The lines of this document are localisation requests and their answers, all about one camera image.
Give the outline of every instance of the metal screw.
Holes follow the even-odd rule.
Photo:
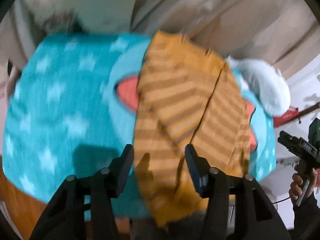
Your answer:
[[[210,168],[210,169],[209,169],[209,172],[210,172],[211,174],[218,174],[219,170],[218,170],[217,168],[213,167],[213,168]]]
[[[108,168],[103,168],[101,171],[101,174],[108,174],[110,172],[110,170]]]
[[[244,177],[245,177],[245,179],[250,180],[250,181],[254,179],[254,177],[251,174],[246,174]]]
[[[73,181],[73,180],[75,180],[75,176],[74,175],[69,175],[67,178],[66,178],[66,180],[67,181]]]

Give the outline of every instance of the yellow towel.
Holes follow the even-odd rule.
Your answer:
[[[207,207],[184,160],[186,144],[229,175],[249,163],[249,119],[228,64],[179,35],[158,32],[146,52],[134,130],[135,173],[159,226]]]

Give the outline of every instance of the teal blanket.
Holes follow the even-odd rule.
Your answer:
[[[47,37],[10,98],[3,151],[9,181],[47,203],[66,176],[91,176],[132,144],[138,98],[132,99],[150,40],[129,33]],[[251,128],[258,146],[250,173],[260,180],[276,164],[273,122],[234,74],[255,108]],[[115,216],[150,215],[133,170],[112,206]]]

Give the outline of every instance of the wooden stick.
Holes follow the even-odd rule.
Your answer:
[[[316,103],[315,105],[310,106],[310,107],[302,110],[302,111],[299,112],[294,118],[292,118],[291,120],[285,122],[284,124],[289,123],[289,122],[292,122],[292,121],[294,121],[294,120],[296,120],[296,119],[300,119],[301,117],[303,117],[303,116],[305,116],[305,115],[307,115],[307,114],[310,114],[311,112],[313,112],[313,111],[315,111],[315,110],[317,110],[317,109],[320,109],[320,102],[318,102],[318,103]]]

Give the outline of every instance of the red object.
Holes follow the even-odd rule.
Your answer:
[[[246,106],[247,115],[250,117],[250,121],[251,121],[251,117],[252,117],[254,111],[256,110],[256,108],[249,101],[247,101],[247,100],[245,100],[245,101],[247,103],[247,106]],[[257,143],[257,139],[254,136],[254,133],[253,133],[253,131],[251,129],[251,126],[250,126],[250,139],[249,139],[249,142],[250,142],[250,152],[252,153],[257,149],[258,143]]]
[[[277,128],[287,123],[288,121],[296,117],[298,114],[298,109],[294,106],[290,106],[288,111],[286,111],[283,115],[273,118],[273,127]]]
[[[120,101],[134,113],[138,110],[139,97],[137,93],[138,75],[121,80],[116,87]]]
[[[316,180],[316,187],[320,187],[320,170],[317,170],[317,180]]]

